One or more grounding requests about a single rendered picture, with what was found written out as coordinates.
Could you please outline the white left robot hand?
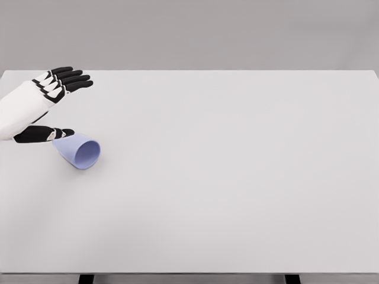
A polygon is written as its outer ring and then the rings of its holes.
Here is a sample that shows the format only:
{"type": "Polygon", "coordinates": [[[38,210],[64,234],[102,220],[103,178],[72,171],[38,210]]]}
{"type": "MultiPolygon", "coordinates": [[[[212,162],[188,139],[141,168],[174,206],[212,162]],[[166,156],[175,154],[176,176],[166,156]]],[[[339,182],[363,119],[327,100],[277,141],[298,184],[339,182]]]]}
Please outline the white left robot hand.
{"type": "Polygon", "coordinates": [[[72,66],[50,69],[26,80],[0,99],[0,141],[45,143],[73,136],[70,128],[37,125],[63,98],[94,84],[72,66]]]}

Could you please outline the lavender blue cup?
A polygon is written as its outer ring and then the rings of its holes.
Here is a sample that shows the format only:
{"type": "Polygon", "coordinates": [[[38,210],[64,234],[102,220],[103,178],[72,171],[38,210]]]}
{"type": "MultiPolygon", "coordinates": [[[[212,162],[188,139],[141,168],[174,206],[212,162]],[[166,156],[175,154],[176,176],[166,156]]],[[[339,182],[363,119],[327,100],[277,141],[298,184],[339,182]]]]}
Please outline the lavender blue cup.
{"type": "Polygon", "coordinates": [[[101,154],[99,142],[81,133],[53,140],[52,143],[67,162],[81,170],[93,166],[101,154]]]}

